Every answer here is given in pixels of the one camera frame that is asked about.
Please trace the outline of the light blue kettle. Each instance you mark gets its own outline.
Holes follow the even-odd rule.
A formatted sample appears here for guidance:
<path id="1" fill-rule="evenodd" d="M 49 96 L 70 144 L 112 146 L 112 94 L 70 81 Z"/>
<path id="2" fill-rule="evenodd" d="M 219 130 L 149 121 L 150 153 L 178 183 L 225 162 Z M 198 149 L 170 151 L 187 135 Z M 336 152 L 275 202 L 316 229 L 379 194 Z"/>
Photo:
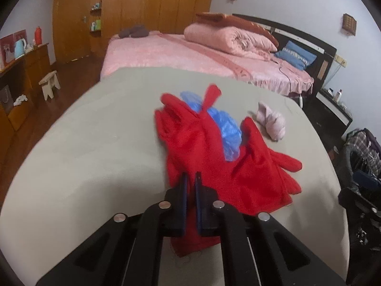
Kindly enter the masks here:
<path id="1" fill-rule="evenodd" d="M 18 39 L 15 42 L 15 47 L 14 47 L 14 57 L 15 59 L 19 59 L 25 54 L 26 50 L 26 40 L 25 38 Z"/>

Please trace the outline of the small white stool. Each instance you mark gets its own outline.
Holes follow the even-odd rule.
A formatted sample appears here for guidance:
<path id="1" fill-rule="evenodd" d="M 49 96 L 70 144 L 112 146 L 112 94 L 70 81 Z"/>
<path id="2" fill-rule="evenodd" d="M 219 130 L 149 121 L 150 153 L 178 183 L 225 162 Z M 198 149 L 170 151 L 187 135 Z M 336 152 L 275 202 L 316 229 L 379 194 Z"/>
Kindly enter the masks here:
<path id="1" fill-rule="evenodd" d="M 39 86 L 42 89 L 44 100 L 46 101 L 48 98 L 53 99 L 54 93 L 53 88 L 57 88 L 58 90 L 61 88 L 57 76 L 57 71 L 54 70 L 49 72 L 43 79 L 39 81 Z"/>

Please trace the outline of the red picture on desk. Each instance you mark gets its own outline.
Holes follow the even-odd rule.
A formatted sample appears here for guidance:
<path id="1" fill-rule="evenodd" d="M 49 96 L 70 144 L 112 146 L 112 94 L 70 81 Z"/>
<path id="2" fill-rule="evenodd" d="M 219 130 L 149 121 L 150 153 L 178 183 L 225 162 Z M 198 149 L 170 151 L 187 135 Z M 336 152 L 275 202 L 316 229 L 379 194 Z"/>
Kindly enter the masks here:
<path id="1" fill-rule="evenodd" d="M 14 47 L 15 47 L 15 42 L 18 39 L 25 38 L 27 41 L 26 37 L 26 30 L 20 30 L 18 32 L 15 32 L 13 34 L 10 34 L 8 36 L 2 37 L 1 38 L 1 67 L 5 68 L 9 64 L 11 64 L 14 60 Z"/>

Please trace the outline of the pink knotted sock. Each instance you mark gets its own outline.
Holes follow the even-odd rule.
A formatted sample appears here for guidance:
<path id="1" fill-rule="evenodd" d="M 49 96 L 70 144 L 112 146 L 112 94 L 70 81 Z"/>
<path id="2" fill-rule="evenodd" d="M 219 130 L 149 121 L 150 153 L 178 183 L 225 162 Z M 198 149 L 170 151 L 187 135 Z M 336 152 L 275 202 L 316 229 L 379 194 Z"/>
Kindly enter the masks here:
<path id="1" fill-rule="evenodd" d="M 263 102 L 258 103 L 256 120 L 264 127 L 272 141 L 280 141 L 286 134 L 286 119 Z"/>

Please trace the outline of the beige table cloth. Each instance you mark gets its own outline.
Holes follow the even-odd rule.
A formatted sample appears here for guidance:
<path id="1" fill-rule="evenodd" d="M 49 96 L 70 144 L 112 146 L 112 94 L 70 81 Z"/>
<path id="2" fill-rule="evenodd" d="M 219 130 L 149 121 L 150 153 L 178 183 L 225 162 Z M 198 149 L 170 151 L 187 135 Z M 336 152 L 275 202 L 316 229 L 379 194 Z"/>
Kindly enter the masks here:
<path id="1" fill-rule="evenodd" d="M 286 119 L 270 148 L 302 162 L 302 192 L 273 216 L 342 277 L 349 263 L 346 212 L 328 154 L 291 99 L 234 79 L 173 68 L 121 68 L 80 97 L 51 126 L 17 171 L 1 209 L 1 251 L 25 285 L 37 281 L 114 214 L 135 215 L 163 198 L 165 150 L 154 111 L 160 97 L 210 84 L 216 108 L 237 122 L 264 102 Z"/>

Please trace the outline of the white lotion bottle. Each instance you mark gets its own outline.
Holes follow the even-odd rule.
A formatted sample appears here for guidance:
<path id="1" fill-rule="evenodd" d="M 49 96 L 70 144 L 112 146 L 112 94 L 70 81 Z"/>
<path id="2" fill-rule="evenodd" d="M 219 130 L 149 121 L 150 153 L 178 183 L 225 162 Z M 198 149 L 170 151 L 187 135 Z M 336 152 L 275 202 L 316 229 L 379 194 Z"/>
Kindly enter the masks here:
<path id="1" fill-rule="evenodd" d="M 340 101 L 341 97 L 342 97 L 342 89 L 340 89 L 340 90 L 335 94 L 335 96 L 333 97 L 333 100 L 334 100 L 336 103 L 338 103 L 338 102 Z"/>

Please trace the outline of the blue pillow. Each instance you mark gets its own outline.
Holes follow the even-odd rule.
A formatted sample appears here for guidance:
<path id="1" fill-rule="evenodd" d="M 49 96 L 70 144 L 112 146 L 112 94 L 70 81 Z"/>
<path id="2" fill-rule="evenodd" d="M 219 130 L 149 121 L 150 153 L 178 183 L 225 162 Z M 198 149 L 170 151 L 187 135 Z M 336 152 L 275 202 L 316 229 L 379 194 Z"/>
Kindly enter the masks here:
<path id="1" fill-rule="evenodd" d="M 286 46 L 275 53 L 275 57 L 287 61 L 298 70 L 305 70 L 312 65 L 317 56 L 301 48 L 292 41 L 288 41 Z"/>

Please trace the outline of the red thermos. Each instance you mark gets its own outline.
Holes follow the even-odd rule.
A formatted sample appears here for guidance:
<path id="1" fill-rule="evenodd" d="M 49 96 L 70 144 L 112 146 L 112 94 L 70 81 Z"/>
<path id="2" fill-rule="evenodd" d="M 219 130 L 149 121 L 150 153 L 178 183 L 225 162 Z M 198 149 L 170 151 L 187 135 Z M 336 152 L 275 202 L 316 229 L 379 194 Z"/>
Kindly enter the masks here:
<path id="1" fill-rule="evenodd" d="M 42 45 L 42 29 L 40 26 L 38 26 L 36 29 L 35 29 L 35 32 L 34 32 L 34 43 L 36 46 L 41 46 Z"/>

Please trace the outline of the folded pink quilt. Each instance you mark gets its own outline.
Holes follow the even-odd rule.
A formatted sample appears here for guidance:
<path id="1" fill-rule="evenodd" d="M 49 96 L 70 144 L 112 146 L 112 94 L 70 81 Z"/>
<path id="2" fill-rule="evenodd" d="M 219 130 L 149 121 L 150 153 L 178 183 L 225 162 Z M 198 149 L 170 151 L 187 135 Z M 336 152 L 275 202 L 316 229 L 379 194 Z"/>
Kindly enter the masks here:
<path id="1" fill-rule="evenodd" d="M 185 39 L 228 54 L 265 57 L 276 52 L 276 45 L 266 36 L 233 26 L 218 28 L 203 23 L 193 23 L 184 30 Z"/>

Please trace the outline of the plaid cloth covered chair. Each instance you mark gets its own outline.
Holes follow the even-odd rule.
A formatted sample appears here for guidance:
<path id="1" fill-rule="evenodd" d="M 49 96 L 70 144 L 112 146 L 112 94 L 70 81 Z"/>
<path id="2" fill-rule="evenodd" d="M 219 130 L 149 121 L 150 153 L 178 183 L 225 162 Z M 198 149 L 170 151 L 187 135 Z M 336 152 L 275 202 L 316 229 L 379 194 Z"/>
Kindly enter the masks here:
<path id="1" fill-rule="evenodd" d="M 353 174 L 358 170 L 380 179 L 380 144 L 367 128 L 348 133 L 338 155 L 335 171 L 342 188 L 354 184 Z"/>

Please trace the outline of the wooden desk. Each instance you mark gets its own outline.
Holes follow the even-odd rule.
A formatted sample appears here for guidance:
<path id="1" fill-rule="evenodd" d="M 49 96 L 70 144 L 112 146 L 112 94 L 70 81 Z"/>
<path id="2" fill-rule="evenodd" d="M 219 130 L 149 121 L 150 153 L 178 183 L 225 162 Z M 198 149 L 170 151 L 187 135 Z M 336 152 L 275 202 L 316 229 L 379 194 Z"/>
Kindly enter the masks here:
<path id="1" fill-rule="evenodd" d="M 1 108 L 1 165 L 5 164 L 5 157 L 15 133 L 42 97 L 39 81 L 51 71 L 47 44 L 25 54 L 1 71 L 1 88 L 8 87 L 13 99 L 23 94 L 28 98 L 8 113 Z"/>

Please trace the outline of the brown wall ornament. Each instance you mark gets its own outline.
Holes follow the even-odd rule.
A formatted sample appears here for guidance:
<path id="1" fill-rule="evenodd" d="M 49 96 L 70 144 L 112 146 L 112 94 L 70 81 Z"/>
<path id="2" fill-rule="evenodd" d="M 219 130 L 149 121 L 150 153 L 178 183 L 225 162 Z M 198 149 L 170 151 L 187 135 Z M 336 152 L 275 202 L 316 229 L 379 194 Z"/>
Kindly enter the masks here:
<path id="1" fill-rule="evenodd" d="M 342 29 L 351 36 L 356 36 L 357 21 L 349 14 L 342 17 Z"/>

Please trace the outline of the blue plastic bag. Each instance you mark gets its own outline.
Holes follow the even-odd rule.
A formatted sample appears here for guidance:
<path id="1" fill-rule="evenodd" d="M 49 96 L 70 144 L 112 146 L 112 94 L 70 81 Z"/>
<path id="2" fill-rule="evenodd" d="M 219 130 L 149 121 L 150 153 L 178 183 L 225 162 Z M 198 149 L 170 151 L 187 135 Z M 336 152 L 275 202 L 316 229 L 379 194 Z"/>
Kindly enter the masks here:
<path id="1" fill-rule="evenodd" d="M 184 91 L 180 93 L 181 99 L 195 112 L 201 112 L 202 98 L 194 92 Z M 240 156 L 242 133 L 237 122 L 229 113 L 210 107 L 208 114 L 218 126 L 223 142 L 223 152 L 226 161 L 236 161 Z"/>

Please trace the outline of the red gloves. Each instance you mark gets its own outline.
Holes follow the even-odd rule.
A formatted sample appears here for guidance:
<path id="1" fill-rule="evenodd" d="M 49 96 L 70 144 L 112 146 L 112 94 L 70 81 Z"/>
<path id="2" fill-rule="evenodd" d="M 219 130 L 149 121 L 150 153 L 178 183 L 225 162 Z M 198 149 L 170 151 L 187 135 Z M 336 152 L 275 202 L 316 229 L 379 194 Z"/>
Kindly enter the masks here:
<path id="1" fill-rule="evenodd" d="M 236 161 L 226 161 L 221 131 L 208 113 L 221 90 L 210 85 L 200 111 L 174 95 L 161 95 L 163 108 L 154 112 L 158 137 L 167 149 L 167 176 L 175 187 L 182 174 L 189 178 L 187 226 L 185 235 L 172 238 L 179 257 L 187 256 L 220 242 L 219 237 L 202 237 L 196 227 L 196 174 L 204 186 L 214 189 L 220 200 L 239 212 L 256 216 L 274 212 L 291 204 L 291 197 L 301 193 L 301 186 L 291 177 L 302 164 L 295 158 L 270 149 L 253 119 L 241 123 L 246 141 L 240 146 Z"/>

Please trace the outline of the black nightstand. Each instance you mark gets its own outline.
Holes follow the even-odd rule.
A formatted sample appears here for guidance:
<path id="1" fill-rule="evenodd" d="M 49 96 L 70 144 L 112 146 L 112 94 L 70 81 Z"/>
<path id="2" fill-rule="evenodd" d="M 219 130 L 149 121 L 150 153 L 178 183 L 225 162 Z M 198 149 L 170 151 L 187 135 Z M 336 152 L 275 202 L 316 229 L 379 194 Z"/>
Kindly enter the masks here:
<path id="1" fill-rule="evenodd" d="M 333 96 L 324 89 L 318 91 L 304 112 L 327 152 L 342 145 L 342 136 L 353 118 L 334 101 Z"/>

